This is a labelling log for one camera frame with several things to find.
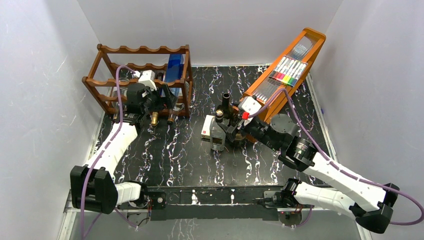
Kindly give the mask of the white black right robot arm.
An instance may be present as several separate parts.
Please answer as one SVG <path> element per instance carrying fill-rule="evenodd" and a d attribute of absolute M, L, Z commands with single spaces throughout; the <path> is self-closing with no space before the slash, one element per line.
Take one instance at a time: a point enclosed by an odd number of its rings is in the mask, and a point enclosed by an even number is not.
<path fill-rule="evenodd" d="M 314 176 L 333 189 L 315 187 L 290 178 L 280 193 L 265 194 L 260 204 L 266 208 L 284 205 L 321 207 L 346 215 L 363 228 L 383 234 L 391 222 L 397 193 L 388 191 L 388 183 L 381 187 L 361 182 L 361 176 L 347 170 L 324 155 L 305 138 L 297 136 L 299 126 L 286 114 L 277 114 L 270 123 L 251 118 L 247 112 L 229 115 L 222 110 L 215 112 L 217 124 L 230 141 L 237 134 L 251 135 L 268 148 L 279 151 L 278 159 L 287 167 Z"/>

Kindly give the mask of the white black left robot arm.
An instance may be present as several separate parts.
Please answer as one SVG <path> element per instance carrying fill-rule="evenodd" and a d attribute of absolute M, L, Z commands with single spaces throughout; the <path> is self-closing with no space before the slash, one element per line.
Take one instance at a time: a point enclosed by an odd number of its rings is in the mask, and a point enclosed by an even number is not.
<path fill-rule="evenodd" d="M 74 208 L 110 214 L 124 203 L 131 202 L 137 208 L 147 206 L 150 198 L 144 183 L 134 180 L 115 183 L 113 175 L 148 116 L 153 112 L 171 110 L 176 102 L 177 97 L 167 84 L 150 88 L 143 83 L 134 83 L 127 87 L 126 101 L 118 103 L 117 119 L 106 140 L 94 156 L 70 171 Z"/>

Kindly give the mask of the dark labelled wine bottle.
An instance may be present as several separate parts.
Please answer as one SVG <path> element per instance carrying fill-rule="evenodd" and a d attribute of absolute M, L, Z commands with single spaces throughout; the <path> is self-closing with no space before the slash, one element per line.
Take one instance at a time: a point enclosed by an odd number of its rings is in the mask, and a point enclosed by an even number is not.
<path fill-rule="evenodd" d="M 231 125 L 235 125 L 238 121 L 237 115 L 239 113 L 239 109 L 236 106 L 232 106 L 232 118 L 230 120 Z M 245 135 L 242 135 L 240 132 L 237 132 L 235 135 L 234 141 L 230 142 L 229 145 L 231 147 L 240 147 L 243 141 L 246 139 Z"/>

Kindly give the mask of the blue bottle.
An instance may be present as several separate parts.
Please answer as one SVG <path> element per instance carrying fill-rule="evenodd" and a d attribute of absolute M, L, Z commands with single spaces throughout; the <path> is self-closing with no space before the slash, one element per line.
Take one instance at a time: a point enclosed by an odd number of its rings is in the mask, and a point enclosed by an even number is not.
<path fill-rule="evenodd" d="M 182 54 L 171 54 L 168 59 L 167 69 L 164 75 L 165 83 L 173 83 L 182 77 L 184 57 Z"/>

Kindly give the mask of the dark green wine bottle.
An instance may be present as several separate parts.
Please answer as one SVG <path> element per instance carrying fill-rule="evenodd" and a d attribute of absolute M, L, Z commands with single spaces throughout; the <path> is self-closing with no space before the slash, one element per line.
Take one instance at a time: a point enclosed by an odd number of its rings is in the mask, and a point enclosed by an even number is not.
<path fill-rule="evenodd" d="M 233 107 L 230 104 L 230 94 L 224 92 L 222 94 L 222 102 L 215 110 L 215 121 L 229 126 L 234 116 Z"/>

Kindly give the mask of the clear whisky bottle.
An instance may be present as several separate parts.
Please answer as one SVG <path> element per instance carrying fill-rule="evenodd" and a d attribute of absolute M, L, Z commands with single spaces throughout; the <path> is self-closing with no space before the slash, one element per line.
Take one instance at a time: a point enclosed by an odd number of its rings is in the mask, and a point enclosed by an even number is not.
<path fill-rule="evenodd" d="M 215 111 L 215 116 L 212 118 L 210 130 L 210 148 L 214 151 L 223 151 L 225 148 L 226 134 L 224 130 L 218 125 L 222 123 L 224 112 L 221 109 Z"/>

